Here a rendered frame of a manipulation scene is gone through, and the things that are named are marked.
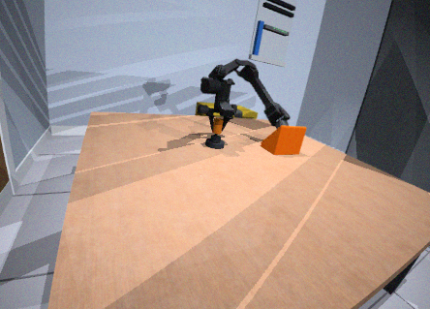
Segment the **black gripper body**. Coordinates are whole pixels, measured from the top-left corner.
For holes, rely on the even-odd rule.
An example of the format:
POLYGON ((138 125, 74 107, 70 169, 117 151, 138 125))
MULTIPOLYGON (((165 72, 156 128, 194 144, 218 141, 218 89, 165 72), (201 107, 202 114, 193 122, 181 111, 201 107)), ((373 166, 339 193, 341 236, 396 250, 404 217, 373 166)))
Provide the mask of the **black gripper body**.
MULTIPOLYGON (((204 114, 209 114, 209 115, 213 115, 213 112, 219 113, 219 111, 215 109, 217 101, 220 100, 219 98, 222 98, 222 101, 226 101, 227 99, 230 98, 230 96, 216 95, 214 108, 209 108, 207 105, 198 105, 198 113, 204 113, 204 114)), ((237 109, 236 113, 232 113, 231 116, 229 116, 229 117, 232 117, 233 115, 235 117, 242 118, 243 112, 240 109, 237 109)))

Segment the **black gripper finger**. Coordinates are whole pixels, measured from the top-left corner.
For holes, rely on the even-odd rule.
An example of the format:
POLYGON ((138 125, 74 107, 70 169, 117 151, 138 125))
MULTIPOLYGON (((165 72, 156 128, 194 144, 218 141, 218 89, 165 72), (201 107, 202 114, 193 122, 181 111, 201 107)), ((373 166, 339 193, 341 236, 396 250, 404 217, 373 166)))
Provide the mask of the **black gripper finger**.
POLYGON ((223 119, 224 119, 224 121, 223 121, 222 132, 223 132, 224 128, 226 127, 227 123, 228 123, 231 119, 233 119, 233 117, 224 116, 224 118, 223 118, 223 119))
POLYGON ((206 114, 209 117, 211 130, 213 131, 213 121, 214 121, 214 115, 206 114))

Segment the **dark grey round pedestal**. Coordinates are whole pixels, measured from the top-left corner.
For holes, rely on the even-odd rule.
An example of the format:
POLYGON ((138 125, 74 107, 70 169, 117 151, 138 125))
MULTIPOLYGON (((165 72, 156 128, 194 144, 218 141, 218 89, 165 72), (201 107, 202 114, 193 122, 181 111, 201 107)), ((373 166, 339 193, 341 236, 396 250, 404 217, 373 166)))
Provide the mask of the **dark grey round pedestal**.
POLYGON ((211 139, 206 139, 205 145, 214 148, 214 149, 222 149, 224 148, 225 142, 221 140, 220 136, 217 136, 218 134, 212 135, 211 139))

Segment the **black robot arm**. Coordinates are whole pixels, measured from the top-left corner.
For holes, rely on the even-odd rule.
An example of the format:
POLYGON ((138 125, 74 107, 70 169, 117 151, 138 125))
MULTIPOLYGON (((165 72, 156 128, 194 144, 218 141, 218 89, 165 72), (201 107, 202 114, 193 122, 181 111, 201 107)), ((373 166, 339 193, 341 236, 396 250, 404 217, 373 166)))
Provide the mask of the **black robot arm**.
MULTIPOLYGON (((235 85, 235 82, 232 78, 223 78, 232 72, 236 72, 240 77, 243 77, 244 80, 251 83, 265 107, 263 112, 272 126, 275 126, 276 129, 278 129, 281 125, 289 126, 287 121, 290 120, 290 116, 283 110, 280 104, 275 103, 272 100, 271 96, 259 79, 259 71, 257 66, 248 60, 240 61, 238 59, 234 59, 225 66, 217 65, 208 75, 209 77, 201 78, 201 93, 229 96, 231 86, 235 85), (240 72, 236 70, 239 66, 244 66, 240 72)), ((215 109, 219 111, 221 116, 231 116, 232 113, 236 113, 237 104, 230 104, 230 99, 227 99, 226 101, 222 101, 222 98, 219 99, 220 100, 217 101, 215 109)))

